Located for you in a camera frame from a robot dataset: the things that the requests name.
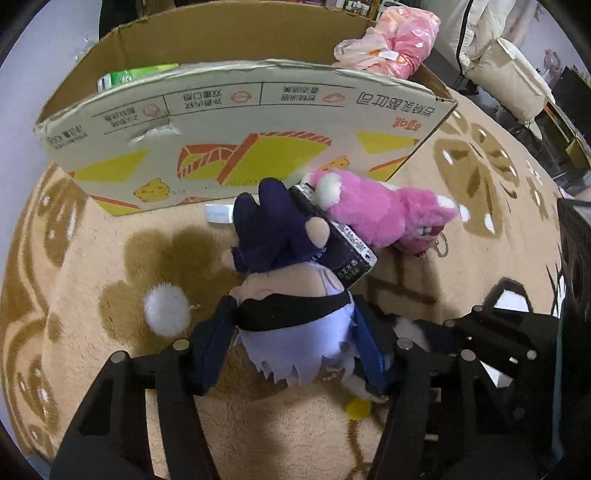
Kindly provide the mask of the purple haired plush doll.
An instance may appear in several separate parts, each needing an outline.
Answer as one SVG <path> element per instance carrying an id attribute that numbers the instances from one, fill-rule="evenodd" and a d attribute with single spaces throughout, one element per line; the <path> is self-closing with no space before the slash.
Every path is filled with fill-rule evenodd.
<path id="1" fill-rule="evenodd" d="M 301 187 L 276 178 L 235 199 L 235 247 L 223 262 L 245 274 L 238 301 L 238 344 L 264 377 L 287 385 L 339 376 L 365 388 L 356 335 L 358 311 L 349 289 L 377 263 L 349 227 L 322 216 Z"/>

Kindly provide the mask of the pink plush pillow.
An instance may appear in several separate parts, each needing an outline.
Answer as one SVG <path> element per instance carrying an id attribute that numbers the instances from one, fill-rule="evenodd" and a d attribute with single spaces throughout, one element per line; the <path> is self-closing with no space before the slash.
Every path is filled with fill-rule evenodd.
<path id="1" fill-rule="evenodd" d="M 431 11 L 388 7 L 362 38 L 335 46 L 334 65 L 409 80 L 430 56 L 440 27 L 440 18 Z"/>

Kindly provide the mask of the green tissue pack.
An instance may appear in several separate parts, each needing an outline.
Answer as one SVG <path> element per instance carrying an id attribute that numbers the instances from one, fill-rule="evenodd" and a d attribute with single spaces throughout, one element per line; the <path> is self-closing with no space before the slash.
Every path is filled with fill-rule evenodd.
<path id="1" fill-rule="evenodd" d="M 116 72 L 111 72 L 103 75 L 97 80 L 97 91 L 103 92 L 113 87 L 117 87 L 123 84 L 131 83 L 135 80 L 166 72 L 178 67 L 177 63 L 155 65 L 147 67 L 139 67 L 132 69 L 125 69 Z"/>

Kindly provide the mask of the white fluffy plush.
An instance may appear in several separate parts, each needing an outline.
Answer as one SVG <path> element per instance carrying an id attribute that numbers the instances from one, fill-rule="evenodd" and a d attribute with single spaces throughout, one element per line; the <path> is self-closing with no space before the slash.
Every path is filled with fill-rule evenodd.
<path id="1" fill-rule="evenodd" d="M 183 291 L 169 283 L 152 287 L 143 298 L 145 321 L 156 335 L 179 336 L 191 321 L 191 309 Z"/>

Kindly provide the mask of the pink bear plush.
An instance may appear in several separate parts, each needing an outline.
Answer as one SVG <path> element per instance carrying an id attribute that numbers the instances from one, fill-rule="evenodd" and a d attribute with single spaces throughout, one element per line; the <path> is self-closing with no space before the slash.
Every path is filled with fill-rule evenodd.
<path id="1" fill-rule="evenodd" d="M 398 187 L 346 170 L 318 170 L 301 184 L 329 219 L 345 224 L 367 245 L 422 256 L 459 215 L 457 204 L 431 190 Z"/>

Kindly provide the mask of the small white eraser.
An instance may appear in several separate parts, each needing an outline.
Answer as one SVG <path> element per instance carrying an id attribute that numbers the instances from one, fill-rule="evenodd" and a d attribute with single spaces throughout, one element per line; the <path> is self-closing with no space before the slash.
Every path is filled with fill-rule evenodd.
<path id="1" fill-rule="evenodd" d="M 233 205 L 206 203 L 204 205 L 206 221 L 211 224 L 231 225 L 233 223 Z"/>

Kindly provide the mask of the open cardboard box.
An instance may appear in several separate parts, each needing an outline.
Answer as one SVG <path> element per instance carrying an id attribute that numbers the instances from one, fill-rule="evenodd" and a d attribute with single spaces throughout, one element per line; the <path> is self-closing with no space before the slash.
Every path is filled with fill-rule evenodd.
<path id="1" fill-rule="evenodd" d="M 34 130 L 114 216 L 293 185 L 344 163 L 389 180 L 457 103 L 427 68 L 399 80 L 334 65 L 367 20 L 284 2 L 211 2 L 113 29 L 47 101 Z M 98 92 L 125 69 L 178 67 Z"/>

